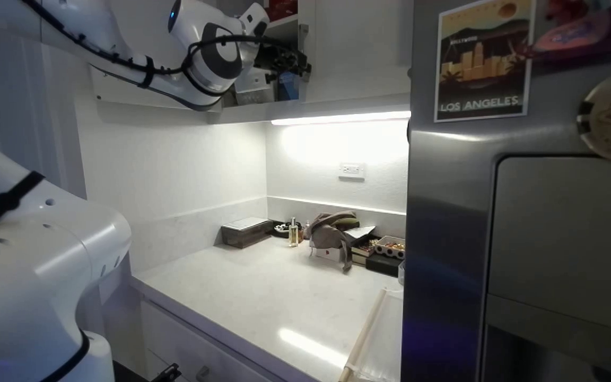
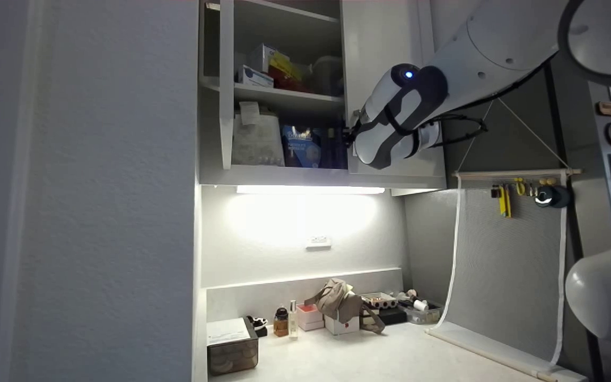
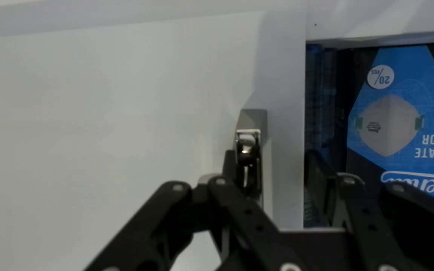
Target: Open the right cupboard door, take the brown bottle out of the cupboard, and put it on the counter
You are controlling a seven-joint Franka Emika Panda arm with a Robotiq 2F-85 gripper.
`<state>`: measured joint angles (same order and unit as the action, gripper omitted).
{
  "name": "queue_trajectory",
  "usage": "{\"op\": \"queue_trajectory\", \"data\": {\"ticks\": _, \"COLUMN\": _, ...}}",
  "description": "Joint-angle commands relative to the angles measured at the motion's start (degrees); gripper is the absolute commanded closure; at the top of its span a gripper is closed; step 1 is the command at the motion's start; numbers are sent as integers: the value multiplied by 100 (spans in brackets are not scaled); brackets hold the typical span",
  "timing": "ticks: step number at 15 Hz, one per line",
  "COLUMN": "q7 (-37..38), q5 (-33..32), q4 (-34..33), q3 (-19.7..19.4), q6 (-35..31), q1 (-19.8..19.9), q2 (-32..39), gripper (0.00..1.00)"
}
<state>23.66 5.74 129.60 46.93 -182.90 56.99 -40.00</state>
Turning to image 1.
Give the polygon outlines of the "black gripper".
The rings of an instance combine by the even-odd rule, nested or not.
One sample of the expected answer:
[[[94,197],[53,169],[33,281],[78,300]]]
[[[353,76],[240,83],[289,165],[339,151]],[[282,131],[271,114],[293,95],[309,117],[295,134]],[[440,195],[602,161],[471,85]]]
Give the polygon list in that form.
[[[273,75],[308,76],[312,72],[308,56],[281,41],[263,41],[255,65]]]

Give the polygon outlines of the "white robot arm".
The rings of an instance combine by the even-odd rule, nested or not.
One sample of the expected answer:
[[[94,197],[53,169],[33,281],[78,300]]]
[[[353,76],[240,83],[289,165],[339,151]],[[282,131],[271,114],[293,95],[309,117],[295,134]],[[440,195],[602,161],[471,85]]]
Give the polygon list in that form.
[[[255,63],[270,43],[268,23],[259,2],[231,17],[201,0],[173,0],[165,28],[182,59],[165,68],[130,48],[108,0],[0,0],[0,29],[193,110],[220,102]],[[110,345],[83,329],[76,309],[130,246],[122,213],[0,151],[0,382],[115,382]]]

